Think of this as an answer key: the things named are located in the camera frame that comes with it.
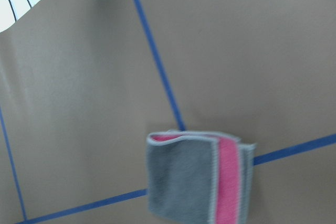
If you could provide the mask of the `brown paper table cover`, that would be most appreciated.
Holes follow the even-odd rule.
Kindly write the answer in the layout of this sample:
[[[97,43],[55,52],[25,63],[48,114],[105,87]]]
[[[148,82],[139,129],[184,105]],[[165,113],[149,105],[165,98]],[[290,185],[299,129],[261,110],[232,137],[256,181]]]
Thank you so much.
[[[145,138],[256,156],[249,223],[335,223],[335,0],[42,0],[1,32],[1,223],[163,223]]]

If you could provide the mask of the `pink square towel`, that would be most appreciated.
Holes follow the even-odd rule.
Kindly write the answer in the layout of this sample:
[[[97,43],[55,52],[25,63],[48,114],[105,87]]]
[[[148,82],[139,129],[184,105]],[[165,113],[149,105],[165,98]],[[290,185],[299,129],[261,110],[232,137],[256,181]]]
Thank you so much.
[[[222,132],[149,134],[150,212],[177,223],[246,223],[255,148]]]

